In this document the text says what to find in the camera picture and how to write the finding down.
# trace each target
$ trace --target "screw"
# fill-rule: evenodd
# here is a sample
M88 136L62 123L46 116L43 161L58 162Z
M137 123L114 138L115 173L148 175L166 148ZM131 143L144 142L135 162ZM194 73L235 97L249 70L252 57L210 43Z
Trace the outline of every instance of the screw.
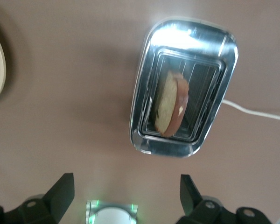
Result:
M27 207L28 208L31 208L31 207L33 207L33 206L35 206L36 205L36 202L29 202L28 204L27 204Z
M244 214L248 217L255 217L255 214L253 211L251 211L250 209L245 209L244 210Z
M208 207L209 209L214 209L215 208L215 205L213 202L207 202L205 203L205 206Z

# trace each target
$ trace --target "toaster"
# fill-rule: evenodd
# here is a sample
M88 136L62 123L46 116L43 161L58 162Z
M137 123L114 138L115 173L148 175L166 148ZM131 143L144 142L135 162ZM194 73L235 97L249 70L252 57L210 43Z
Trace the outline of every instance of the toaster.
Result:
M129 134L146 154L188 157L203 144L226 93L238 59L235 38L208 22L169 19L155 25L142 49L131 109ZM173 136L154 125L154 103L169 70L188 82L188 103Z

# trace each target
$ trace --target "power cord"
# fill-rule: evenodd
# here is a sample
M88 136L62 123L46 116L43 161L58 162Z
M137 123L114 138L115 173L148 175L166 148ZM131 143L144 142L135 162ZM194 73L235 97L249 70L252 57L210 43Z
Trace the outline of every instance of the power cord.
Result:
M229 101L227 99L223 99L222 101L223 104L226 104L226 105L229 105L229 106L232 106L233 108L241 111L241 112L244 112L244 113L248 113L248 114L252 114L252 115L256 115L256 116L261 116L261 117L266 117L266 118L272 118L272 119L277 119L277 120L280 120L280 116L279 115L275 115L275 114L271 114L271 113L264 113L264 112L259 112L259 111L253 111L253 110L249 110L249 109L246 109L232 101Z

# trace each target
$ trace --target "green light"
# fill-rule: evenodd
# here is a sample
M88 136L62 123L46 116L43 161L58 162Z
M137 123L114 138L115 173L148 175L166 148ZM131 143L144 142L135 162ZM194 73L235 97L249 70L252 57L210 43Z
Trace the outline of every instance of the green light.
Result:
M94 220L95 220L95 214L93 214L92 216L89 217L89 224L94 224Z

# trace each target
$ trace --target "brown surface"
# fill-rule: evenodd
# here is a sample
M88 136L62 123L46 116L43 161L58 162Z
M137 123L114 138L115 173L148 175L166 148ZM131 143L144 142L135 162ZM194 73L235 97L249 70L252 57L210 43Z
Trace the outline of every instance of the brown surface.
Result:
M180 174L227 209L280 216L280 121L223 105L187 159L145 155L129 141L146 32L189 16L228 28L239 60L226 98L280 114L280 0L0 0L7 83L0 96L0 204L6 210L74 172L62 224L82 224L87 199L139 205L140 224L182 215Z

